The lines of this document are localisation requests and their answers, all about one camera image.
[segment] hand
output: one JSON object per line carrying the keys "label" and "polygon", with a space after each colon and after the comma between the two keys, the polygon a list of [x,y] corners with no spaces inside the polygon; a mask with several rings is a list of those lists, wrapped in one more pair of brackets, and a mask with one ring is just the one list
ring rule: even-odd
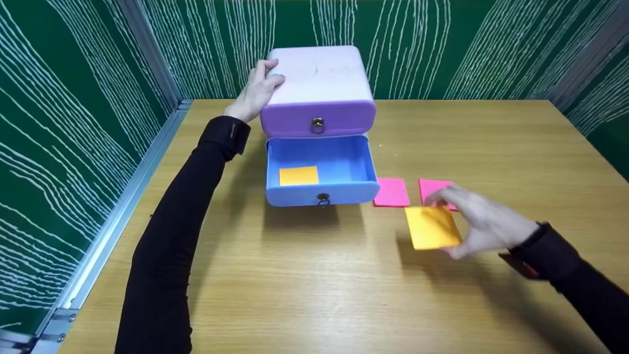
{"label": "hand", "polygon": [[426,205],[447,203],[455,205],[469,223],[467,237],[460,245],[443,248],[455,260],[490,249],[519,246],[538,228],[536,222],[510,208],[457,185],[426,197]]}
{"label": "hand", "polygon": [[234,103],[225,109],[224,114],[248,123],[260,115],[260,111],[267,105],[276,87],[286,78],[284,75],[270,75],[269,70],[277,66],[277,59],[258,60],[251,71],[249,81]]}

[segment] green wall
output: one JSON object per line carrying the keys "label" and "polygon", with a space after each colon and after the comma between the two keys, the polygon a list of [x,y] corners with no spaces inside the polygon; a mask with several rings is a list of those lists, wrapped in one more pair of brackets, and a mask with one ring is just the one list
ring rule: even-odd
{"label": "green wall", "polygon": [[377,99],[544,98],[619,0],[140,0],[186,98],[274,47],[356,45]]}
{"label": "green wall", "polygon": [[53,306],[171,111],[158,92],[116,0],[0,0],[0,328]]}
{"label": "green wall", "polygon": [[629,181],[629,34],[560,109]]}

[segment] drawer knob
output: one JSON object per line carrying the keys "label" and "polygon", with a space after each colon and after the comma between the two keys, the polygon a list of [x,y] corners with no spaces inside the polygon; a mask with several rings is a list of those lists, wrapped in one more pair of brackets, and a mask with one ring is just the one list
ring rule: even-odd
{"label": "drawer knob", "polygon": [[319,193],[319,195],[317,195],[316,197],[319,200],[317,205],[319,205],[321,207],[325,207],[326,205],[330,204],[330,195],[329,194],[327,194],[327,193]]}
{"label": "drawer knob", "polygon": [[310,126],[310,131],[315,134],[321,134],[325,130],[325,126],[323,125],[323,118],[316,117],[313,119],[312,126]]}

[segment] person's left hand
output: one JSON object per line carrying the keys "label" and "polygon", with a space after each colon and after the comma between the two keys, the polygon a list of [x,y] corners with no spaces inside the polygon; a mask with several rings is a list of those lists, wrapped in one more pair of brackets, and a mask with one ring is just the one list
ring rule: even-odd
{"label": "person's left hand", "polygon": [[277,66],[277,59],[258,60],[249,72],[249,82],[242,89],[234,103],[225,109],[224,114],[248,123],[260,114],[273,94],[273,90],[281,85],[284,75],[273,74],[267,77],[269,70]]}

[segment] orange sticky note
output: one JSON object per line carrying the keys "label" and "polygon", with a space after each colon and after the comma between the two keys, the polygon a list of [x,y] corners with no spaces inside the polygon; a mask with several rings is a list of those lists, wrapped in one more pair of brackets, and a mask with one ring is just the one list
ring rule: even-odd
{"label": "orange sticky note", "polygon": [[413,248],[438,249],[461,243],[461,235],[446,206],[404,208]]}
{"label": "orange sticky note", "polygon": [[279,185],[318,185],[319,173],[316,166],[279,169]]}

